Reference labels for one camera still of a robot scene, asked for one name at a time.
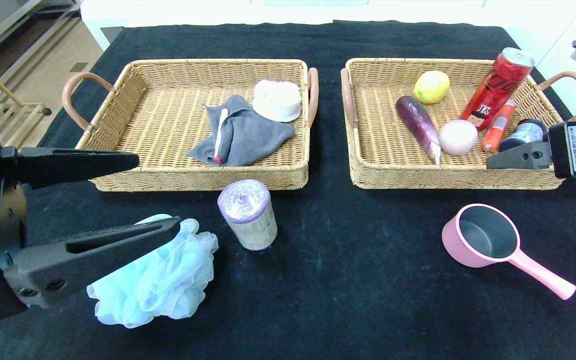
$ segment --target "yellow lemon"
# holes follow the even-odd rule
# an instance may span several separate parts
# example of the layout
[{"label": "yellow lemon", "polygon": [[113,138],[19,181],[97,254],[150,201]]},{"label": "yellow lemon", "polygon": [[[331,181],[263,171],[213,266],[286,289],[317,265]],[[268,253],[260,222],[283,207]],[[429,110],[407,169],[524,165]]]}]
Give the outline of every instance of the yellow lemon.
[{"label": "yellow lemon", "polygon": [[439,103],[450,88],[448,75],[441,71],[426,71],[414,84],[414,97],[423,104]]}]

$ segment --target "black fabric surface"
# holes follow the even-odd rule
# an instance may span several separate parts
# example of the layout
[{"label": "black fabric surface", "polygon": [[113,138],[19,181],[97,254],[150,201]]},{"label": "black fabric surface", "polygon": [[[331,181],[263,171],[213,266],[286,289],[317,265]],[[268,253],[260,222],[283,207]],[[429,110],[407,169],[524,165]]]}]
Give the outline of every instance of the black fabric surface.
[{"label": "black fabric surface", "polygon": [[[194,217],[220,249],[193,317],[132,330],[102,325],[82,289],[0,321],[0,359],[576,359],[576,294],[562,301],[508,263],[467,268],[441,242],[457,210],[486,203],[514,220],[528,255],[576,284],[576,180],[553,191],[366,191],[350,182],[339,80],[346,60],[494,59],[506,46],[515,43],[503,29],[465,24],[124,29],[93,68],[111,83],[137,59],[302,59],[318,68],[310,180],[272,192],[279,235],[263,253],[238,244],[218,192],[102,193],[90,182],[28,190],[31,245],[166,213]],[[84,82],[73,104],[91,119],[105,96]],[[81,135],[61,110],[42,145],[71,148]]]}]

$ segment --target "orange bottle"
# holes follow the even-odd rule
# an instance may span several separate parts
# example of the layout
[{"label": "orange bottle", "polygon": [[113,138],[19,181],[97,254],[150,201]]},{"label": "orange bottle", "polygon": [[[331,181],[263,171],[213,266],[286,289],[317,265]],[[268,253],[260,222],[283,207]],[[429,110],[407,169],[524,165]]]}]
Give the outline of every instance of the orange bottle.
[{"label": "orange bottle", "polygon": [[486,136],[484,136],[484,139],[481,141],[481,150],[484,153],[493,153],[499,148],[501,137],[504,135],[508,123],[510,123],[510,120],[513,118],[513,112],[516,106],[517,103],[512,100],[512,98],[509,98],[496,113],[492,126],[490,126],[486,132]]}]

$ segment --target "eggplant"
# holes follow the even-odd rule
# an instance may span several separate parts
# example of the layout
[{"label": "eggplant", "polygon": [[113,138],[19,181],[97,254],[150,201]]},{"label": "eggplant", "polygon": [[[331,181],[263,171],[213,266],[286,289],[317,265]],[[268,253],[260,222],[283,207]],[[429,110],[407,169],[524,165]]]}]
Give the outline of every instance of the eggplant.
[{"label": "eggplant", "polygon": [[442,148],[433,121],[424,106],[413,96],[402,96],[395,104],[397,114],[404,121],[430,161],[439,165]]}]

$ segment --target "can lid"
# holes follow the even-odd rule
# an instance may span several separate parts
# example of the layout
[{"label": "can lid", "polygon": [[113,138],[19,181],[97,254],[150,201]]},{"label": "can lid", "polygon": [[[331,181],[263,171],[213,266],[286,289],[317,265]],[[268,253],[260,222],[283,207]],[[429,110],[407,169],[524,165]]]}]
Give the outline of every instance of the can lid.
[{"label": "can lid", "polygon": [[261,181],[251,178],[239,180],[223,189],[217,198],[217,205],[227,222],[250,223],[270,205],[270,191]]},{"label": "can lid", "polygon": [[535,66],[535,59],[528,51],[519,50],[514,47],[506,47],[501,51],[501,54],[512,64],[523,66],[525,68],[532,68]]}]

